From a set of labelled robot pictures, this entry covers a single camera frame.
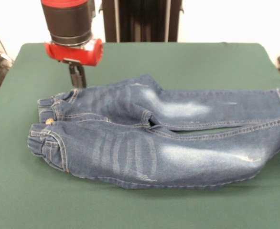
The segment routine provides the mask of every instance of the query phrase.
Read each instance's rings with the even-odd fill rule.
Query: white background
[[[100,3],[96,0],[96,10]],[[257,42],[276,63],[280,0],[183,0],[183,8],[179,42]],[[105,41],[102,13],[94,19],[92,31]],[[48,40],[40,0],[0,0],[0,38],[12,58],[24,43]]]

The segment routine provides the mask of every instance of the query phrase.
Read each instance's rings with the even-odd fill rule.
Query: green table
[[[150,73],[164,89],[270,89],[280,75],[258,44],[105,44],[88,85]],[[26,44],[0,89],[0,228],[280,229],[280,153],[219,190],[124,190],[73,177],[27,148],[37,100],[71,89],[68,66]]]

